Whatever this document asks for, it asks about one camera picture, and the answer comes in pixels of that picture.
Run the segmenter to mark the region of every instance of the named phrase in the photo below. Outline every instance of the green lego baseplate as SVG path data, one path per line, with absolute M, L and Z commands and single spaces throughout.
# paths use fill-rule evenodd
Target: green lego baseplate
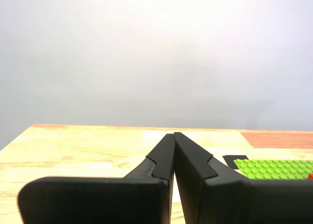
M 249 179 L 307 179 L 313 173 L 313 160 L 236 159 Z

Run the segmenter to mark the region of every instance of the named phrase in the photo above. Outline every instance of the light wood tabletop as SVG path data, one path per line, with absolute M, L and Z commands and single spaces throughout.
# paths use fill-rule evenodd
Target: light wood tabletop
M 0 224 L 22 223 L 17 195 L 26 183 L 47 176 L 122 178 L 173 132 L 223 163 L 223 155 L 313 159 L 313 132 L 32 125 L 0 151 Z M 175 182 L 171 223 L 185 223 Z

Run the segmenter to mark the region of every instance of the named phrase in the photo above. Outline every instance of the wood grain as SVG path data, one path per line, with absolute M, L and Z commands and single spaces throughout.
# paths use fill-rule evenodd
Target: wood grain
M 311 148 L 313 134 L 241 133 L 254 148 Z
M 0 224 L 21 224 L 17 206 L 19 190 L 28 182 L 46 176 L 122 178 L 134 169 L 166 133 L 182 132 L 224 162 L 223 155 L 249 158 L 313 159 L 309 145 L 312 132 L 246 131 L 216 129 L 134 128 L 78 125 L 32 125 L 0 151 Z M 279 149 L 253 148 L 242 133 L 263 134 L 253 144 Z M 176 182 L 171 220 L 183 224 Z

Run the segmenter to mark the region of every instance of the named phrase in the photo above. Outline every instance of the black plastic part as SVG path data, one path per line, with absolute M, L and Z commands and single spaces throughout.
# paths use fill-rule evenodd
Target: black plastic part
M 147 158 L 156 164 L 152 172 L 153 177 L 168 181 L 171 179 L 174 170 L 174 151 L 175 139 L 172 134 L 165 135 L 152 151 L 150 151 Z
M 231 156 L 231 155 L 227 155 L 227 156 L 223 156 L 226 164 L 229 166 L 229 168 L 232 169 L 239 169 L 238 166 L 235 164 L 234 160 L 236 159 L 248 159 L 247 156 L 243 156 L 243 155 L 237 155 L 237 156 Z
M 179 151 L 186 156 L 186 160 L 195 169 L 201 179 L 209 179 L 217 176 L 217 173 L 208 165 L 208 161 L 213 157 L 211 153 L 182 133 L 174 133 L 174 137 L 176 144 L 179 145 Z
M 208 166 L 218 175 L 201 179 L 201 169 L 194 166 L 201 163 L 190 161 L 202 159 L 194 156 L 201 147 L 188 140 L 176 146 L 175 174 L 186 224 L 313 222 L 313 180 L 250 180 L 214 157 Z
M 146 157 L 123 179 L 50 177 L 28 183 L 18 196 L 24 223 L 169 224 L 174 136 L 161 142 L 153 150 L 154 161 Z M 167 166 L 159 166 L 163 153 Z M 166 179 L 152 176 L 157 167 Z

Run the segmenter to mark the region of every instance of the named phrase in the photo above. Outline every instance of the gray backdrop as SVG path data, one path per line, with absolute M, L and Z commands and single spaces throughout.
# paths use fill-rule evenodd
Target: gray backdrop
M 312 0 L 0 0 L 0 148 L 32 123 L 313 129 Z

